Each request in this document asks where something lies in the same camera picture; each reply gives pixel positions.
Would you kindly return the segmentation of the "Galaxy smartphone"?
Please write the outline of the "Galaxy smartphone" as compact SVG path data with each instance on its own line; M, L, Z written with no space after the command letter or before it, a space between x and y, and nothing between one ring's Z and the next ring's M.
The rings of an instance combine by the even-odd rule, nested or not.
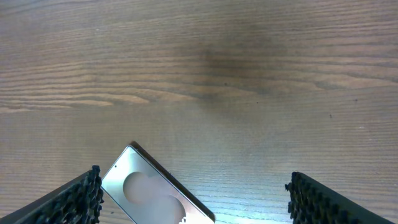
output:
M215 224L215 214L135 141L101 187L137 224Z

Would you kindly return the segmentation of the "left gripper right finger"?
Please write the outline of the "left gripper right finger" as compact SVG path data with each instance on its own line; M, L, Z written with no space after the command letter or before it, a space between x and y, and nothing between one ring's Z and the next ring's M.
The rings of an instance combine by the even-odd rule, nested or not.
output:
M301 172L285 185L288 213L297 224L393 224Z

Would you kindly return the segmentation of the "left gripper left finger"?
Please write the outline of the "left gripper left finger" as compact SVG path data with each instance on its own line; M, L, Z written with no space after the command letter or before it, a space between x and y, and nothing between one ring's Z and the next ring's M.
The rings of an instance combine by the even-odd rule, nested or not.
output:
M1 224L97 224L104 191L100 167L1 218Z

